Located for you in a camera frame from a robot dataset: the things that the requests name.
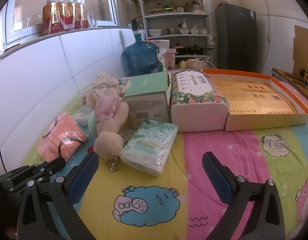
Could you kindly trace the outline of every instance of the window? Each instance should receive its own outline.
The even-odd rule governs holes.
[[[97,26],[124,26],[137,13],[137,0],[82,0]],[[42,11],[46,0],[8,0],[0,13],[0,56],[10,48],[43,36]]]

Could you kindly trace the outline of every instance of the wooden table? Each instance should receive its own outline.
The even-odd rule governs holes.
[[[283,71],[283,70],[280,70],[280,69],[277,69],[277,68],[272,68],[272,77],[274,77],[278,81],[283,81],[283,82],[290,84],[298,92],[300,92],[302,95],[304,95],[308,100],[308,89],[305,89],[301,85],[294,83],[293,78],[286,76],[285,73],[286,73],[286,71]]]

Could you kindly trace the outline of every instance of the blue cartoon sheep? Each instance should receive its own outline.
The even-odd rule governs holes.
[[[142,227],[165,223],[176,216],[180,202],[176,189],[150,186],[129,186],[114,203],[113,216],[118,222]]]

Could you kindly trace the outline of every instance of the floral tissue box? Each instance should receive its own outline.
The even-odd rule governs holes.
[[[229,104],[202,72],[173,73],[171,119],[179,132],[223,130]]]

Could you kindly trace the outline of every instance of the wall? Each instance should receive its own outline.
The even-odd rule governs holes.
[[[268,16],[265,0],[240,0],[240,2],[243,7],[256,12],[259,37],[258,71],[271,75],[271,69],[274,67],[292,72],[294,25],[308,29],[308,19],[301,7],[295,0],[267,0],[271,37],[271,42],[268,42]]]
[[[258,25],[258,72],[271,75],[273,67],[292,72],[294,25],[308,28],[308,19],[295,0],[267,0],[269,6],[269,25],[271,42],[267,55],[268,17],[265,0],[234,0],[234,4],[256,12]],[[219,0],[210,0],[212,28],[216,33],[214,8]],[[214,46],[214,63],[216,63]]]
[[[121,53],[134,42],[129,29],[88,30],[37,42],[0,61],[0,146],[7,171],[21,165],[47,125],[98,72],[127,76]]]

